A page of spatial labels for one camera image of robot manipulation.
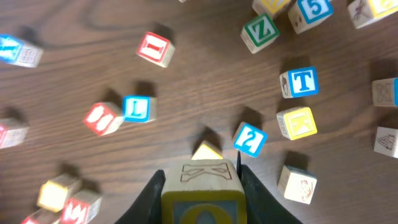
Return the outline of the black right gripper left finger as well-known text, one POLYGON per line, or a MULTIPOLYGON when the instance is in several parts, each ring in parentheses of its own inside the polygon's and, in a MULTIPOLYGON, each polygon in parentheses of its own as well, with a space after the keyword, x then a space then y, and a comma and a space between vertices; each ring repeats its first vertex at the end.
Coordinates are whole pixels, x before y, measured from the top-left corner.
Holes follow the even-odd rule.
POLYGON ((161 192, 165 172, 157 170, 139 196, 115 224, 161 224, 161 192))

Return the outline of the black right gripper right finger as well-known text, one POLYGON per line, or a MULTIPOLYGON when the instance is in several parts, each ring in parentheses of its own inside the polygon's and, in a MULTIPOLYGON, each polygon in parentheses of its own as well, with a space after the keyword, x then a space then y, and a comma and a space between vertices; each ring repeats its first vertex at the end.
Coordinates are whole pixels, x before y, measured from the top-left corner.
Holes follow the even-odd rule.
POLYGON ((248 224, 302 224, 274 198, 247 165, 241 164, 239 151, 236 172, 246 197, 248 224))

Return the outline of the blue T block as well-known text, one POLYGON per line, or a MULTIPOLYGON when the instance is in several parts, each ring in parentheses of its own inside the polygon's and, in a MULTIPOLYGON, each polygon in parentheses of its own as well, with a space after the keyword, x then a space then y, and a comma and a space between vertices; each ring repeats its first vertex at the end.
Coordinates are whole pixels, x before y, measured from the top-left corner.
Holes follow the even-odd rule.
POLYGON ((320 91, 314 66, 288 70, 280 74, 279 80, 283 98, 317 95, 320 91))

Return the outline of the yellow O block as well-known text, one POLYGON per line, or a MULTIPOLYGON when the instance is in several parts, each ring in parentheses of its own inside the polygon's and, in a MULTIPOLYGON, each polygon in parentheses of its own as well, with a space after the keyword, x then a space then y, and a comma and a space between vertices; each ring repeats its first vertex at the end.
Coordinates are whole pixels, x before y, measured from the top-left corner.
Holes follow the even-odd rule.
POLYGON ((166 175, 162 223, 246 224, 246 198, 229 159, 183 160, 166 175))

